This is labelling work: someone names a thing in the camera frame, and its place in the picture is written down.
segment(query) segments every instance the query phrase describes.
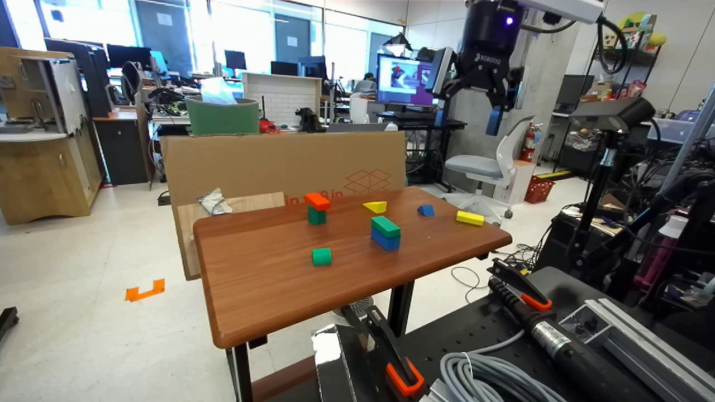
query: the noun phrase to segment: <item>floor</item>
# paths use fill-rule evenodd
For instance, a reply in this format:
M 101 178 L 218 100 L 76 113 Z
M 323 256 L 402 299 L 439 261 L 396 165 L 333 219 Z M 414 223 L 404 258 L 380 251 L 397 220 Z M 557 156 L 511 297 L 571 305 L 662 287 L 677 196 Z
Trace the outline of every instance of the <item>floor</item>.
M 562 205 L 582 200 L 582 178 L 559 180 L 545 203 L 514 207 L 514 244 L 537 244 Z M 5 226 L 0 219 L 0 308 L 20 324 L 0 341 L 0 399 L 232 399 L 223 351 L 212 346 L 201 282 L 186 282 L 164 187 L 101 192 L 91 216 Z M 466 261 L 418 282 L 410 328 L 466 305 L 462 282 L 486 284 L 487 261 Z M 165 293 L 139 304 L 125 287 L 165 279 Z M 387 311 L 387 293 L 374 297 Z M 256 378 L 310 355 L 323 314 L 271 335 L 250 351 Z

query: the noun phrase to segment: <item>cardboard panel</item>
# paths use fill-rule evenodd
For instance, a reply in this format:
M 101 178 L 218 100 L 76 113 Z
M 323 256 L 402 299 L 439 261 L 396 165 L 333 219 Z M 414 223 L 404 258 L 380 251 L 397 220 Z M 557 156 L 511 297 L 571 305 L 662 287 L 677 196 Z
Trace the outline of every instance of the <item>cardboard panel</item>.
M 286 133 L 286 136 L 165 136 L 164 161 L 186 279 L 201 265 L 192 226 L 203 216 L 196 205 L 214 187 L 227 199 L 249 196 L 258 203 L 242 210 L 299 203 L 307 192 L 330 199 L 400 190 L 404 175 L 404 133 Z

